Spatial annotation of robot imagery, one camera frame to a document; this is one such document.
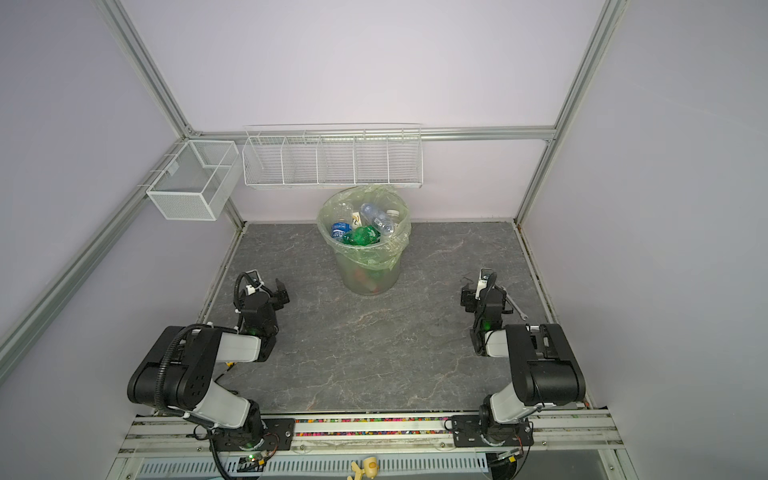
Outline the clear bottle blue label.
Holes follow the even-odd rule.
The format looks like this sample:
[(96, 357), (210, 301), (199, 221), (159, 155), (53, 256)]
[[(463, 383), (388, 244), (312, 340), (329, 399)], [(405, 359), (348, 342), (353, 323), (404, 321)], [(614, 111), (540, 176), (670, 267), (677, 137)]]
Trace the clear bottle blue label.
[(345, 234), (352, 231), (353, 208), (349, 205), (341, 205), (332, 214), (333, 223), (330, 229), (331, 238), (342, 242)]

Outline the green bottle yellow cap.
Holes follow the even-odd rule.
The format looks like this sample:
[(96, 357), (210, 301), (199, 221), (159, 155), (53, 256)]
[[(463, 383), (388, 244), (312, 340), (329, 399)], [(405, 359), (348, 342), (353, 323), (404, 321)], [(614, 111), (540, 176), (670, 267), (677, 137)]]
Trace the green bottle yellow cap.
[(346, 232), (341, 237), (341, 242), (349, 246), (370, 246), (380, 242), (381, 234), (372, 225), (358, 227)]

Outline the clear bottle dark blue neck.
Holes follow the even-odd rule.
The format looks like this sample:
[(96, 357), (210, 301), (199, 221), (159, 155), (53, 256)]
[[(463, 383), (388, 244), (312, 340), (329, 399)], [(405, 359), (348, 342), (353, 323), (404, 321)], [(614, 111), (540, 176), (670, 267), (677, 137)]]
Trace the clear bottle dark blue neck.
[(363, 203), (360, 207), (360, 214), (382, 236), (391, 236), (395, 233), (395, 220), (378, 206), (371, 203)]

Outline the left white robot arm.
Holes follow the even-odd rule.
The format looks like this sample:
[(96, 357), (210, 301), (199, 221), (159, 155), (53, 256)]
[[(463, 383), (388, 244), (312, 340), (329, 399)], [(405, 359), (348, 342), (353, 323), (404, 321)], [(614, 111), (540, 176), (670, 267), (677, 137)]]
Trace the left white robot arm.
[(267, 361), (280, 331), (277, 312), (289, 302), (281, 280), (270, 288), (258, 271), (240, 273), (233, 290), (237, 324), (165, 328), (128, 381), (129, 401), (205, 428), (220, 451), (261, 448), (269, 431), (259, 405), (221, 386), (214, 373), (219, 364)]

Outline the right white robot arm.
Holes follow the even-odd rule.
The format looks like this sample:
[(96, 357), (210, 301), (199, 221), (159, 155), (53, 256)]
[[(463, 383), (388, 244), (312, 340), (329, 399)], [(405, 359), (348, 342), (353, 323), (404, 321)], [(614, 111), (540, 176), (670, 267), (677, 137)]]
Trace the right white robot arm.
[(473, 418), (475, 426), (465, 429), (468, 418), (452, 419), (455, 443), (530, 446), (532, 415), (586, 399), (586, 381), (564, 330), (558, 324), (529, 324), (489, 268), (462, 287), (460, 305), (473, 315), (474, 352), (507, 360), (510, 382), (485, 397)]

